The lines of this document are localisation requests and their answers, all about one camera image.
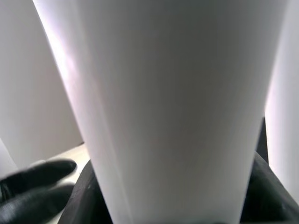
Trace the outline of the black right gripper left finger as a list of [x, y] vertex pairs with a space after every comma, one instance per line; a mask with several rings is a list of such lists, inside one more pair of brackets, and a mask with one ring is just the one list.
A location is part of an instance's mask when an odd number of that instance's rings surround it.
[[112, 219], [97, 182], [91, 161], [88, 161], [88, 163], [84, 166], [58, 223], [112, 223]]

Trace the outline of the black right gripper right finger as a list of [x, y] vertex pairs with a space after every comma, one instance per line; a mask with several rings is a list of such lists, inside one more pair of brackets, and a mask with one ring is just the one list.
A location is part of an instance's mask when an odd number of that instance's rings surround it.
[[265, 118], [242, 209], [241, 224], [297, 224], [299, 205], [269, 166]]

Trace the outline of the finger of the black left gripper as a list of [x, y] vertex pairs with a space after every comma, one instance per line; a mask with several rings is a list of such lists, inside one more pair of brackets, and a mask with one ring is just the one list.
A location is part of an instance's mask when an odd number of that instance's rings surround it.
[[0, 197], [13, 198], [29, 190], [51, 186], [73, 173], [77, 164], [71, 159], [43, 162], [1, 179]]
[[2, 224], [44, 224], [67, 205], [74, 184], [39, 188], [16, 196], [0, 205]]

